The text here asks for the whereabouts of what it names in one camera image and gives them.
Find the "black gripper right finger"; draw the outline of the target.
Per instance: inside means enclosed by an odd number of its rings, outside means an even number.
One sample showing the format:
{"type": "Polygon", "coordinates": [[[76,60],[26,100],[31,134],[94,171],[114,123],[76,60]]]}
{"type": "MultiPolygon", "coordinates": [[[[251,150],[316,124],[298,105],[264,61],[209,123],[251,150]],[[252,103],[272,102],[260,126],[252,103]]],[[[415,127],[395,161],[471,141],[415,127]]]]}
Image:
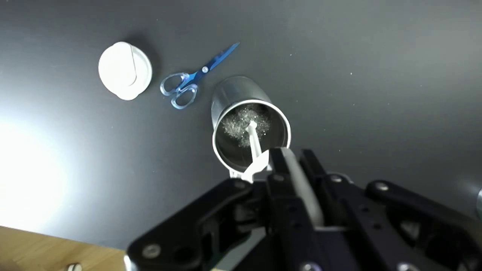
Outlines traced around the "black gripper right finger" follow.
{"type": "Polygon", "coordinates": [[[482,271],[482,224],[383,179],[358,188],[299,156],[325,222],[344,225],[368,271],[482,271]]]}

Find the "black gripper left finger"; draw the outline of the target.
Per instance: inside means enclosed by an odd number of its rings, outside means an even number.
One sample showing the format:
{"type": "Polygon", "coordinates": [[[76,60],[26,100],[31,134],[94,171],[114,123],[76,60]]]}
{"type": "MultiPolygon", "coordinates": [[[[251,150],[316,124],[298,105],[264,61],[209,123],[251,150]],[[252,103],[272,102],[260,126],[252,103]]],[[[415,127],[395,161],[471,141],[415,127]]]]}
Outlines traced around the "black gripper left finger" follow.
{"type": "Polygon", "coordinates": [[[209,271],[261,227],[266,185],[225,179],[135,237],[126,255],[138,271],[209,271]]]}

